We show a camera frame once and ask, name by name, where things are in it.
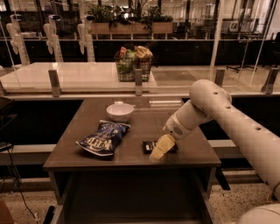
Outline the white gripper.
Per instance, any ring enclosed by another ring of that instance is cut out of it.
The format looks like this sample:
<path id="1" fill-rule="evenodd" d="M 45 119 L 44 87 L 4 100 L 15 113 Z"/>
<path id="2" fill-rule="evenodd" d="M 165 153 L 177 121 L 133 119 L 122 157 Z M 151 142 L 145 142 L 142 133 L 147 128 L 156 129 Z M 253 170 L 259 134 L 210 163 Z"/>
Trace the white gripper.
<path id="1" fill-rule="evenodd" d="M 166 121 L 163 131 L 166 134 L 162 135 L 157 140 L 156 147 L 150 154 L 151 161 L 159 161 L 165 153 L 175 145 L 175 139 L 183 139 L 187 134 L 187 129 L 182 125 L 175 114 Z"/>

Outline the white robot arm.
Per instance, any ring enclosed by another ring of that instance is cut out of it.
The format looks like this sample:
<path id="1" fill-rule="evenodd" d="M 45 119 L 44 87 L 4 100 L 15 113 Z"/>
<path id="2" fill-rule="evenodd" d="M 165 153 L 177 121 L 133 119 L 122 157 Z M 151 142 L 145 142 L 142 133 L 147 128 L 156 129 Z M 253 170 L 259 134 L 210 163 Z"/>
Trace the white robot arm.
<path id="1" fill-rule="evenodd" d="M 167 120 L 164 132 L 177 141 L 215 120 L 280 200 L 280 137 L 233 106 L 231 95 L 210 80 L 195 81 L 189 96 Z"/>

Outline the white robot arm left background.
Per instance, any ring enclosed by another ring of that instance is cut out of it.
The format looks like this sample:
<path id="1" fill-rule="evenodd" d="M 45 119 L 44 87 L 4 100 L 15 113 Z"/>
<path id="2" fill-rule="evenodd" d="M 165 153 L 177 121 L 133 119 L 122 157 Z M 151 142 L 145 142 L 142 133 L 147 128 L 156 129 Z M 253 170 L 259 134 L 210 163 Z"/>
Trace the white robot arm left background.
<path id="1" fill-rule="evenodd" d="M 54 148 L 81 101 L 95 94 L 131 93 L 134 80 L 120 81 L 113 62 L 28 62 L 18 16 L 7 24 L 11 45 L 22 65 L 1 78 L 5 96 L 27 114 L 20 119 L 10 137 L 14 145 L 32 149 Z"/>

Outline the white robot arm middle background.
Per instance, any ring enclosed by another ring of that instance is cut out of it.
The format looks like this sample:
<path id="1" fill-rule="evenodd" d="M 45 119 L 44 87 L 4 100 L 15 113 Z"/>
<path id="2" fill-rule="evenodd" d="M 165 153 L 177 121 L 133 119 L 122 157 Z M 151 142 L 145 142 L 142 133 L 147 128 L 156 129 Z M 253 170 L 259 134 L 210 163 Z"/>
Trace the white robot arm middle background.
<path id="1" fill-rule="evenodd" d="M 48 17 L 48 23 L 44 24 L 43 28 L 47 37 L 46 45 L 48 47 L 49 53 L 54 55 L 56 62 L 62 62 L 63 56 L 56 27 L 56 23 L 58 21 L 60 21 L 60 15 L 52 14 Z"/>

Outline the white robot arm right background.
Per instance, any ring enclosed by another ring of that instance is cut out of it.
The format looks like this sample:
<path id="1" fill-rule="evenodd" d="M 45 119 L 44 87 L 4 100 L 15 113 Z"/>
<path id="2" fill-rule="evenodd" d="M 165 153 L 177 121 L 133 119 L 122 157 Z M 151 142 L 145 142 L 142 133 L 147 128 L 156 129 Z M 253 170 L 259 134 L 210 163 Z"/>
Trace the white robot arm right background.
<path id="1" fill-rule="evenodd" d="M 82 24 L 77 25 L 80 35 L 80 51 L 84 53 L 87 48 L 87 60 L 95 60 L 91 23 L 94 16 L 86 16 Z M 151 60 L 153 54 L 144 46 L 135 46 L 133 50 L 122 46 L 115 55 L 116 71 L 119 81 L 134 81 L 140 87 L 143 81 L 148 81 L 151 73 Z M 98 130 L 81 141 L 77 141 L 83 150 L 98 157 L 112 157 L 116 146 L 129 130 L 127 124 L 129 115 L 134 108 L 126 103 L 116 103 L 107 107 L 106 112 L 111 113 L 111 121 L 99 121 Z"/>

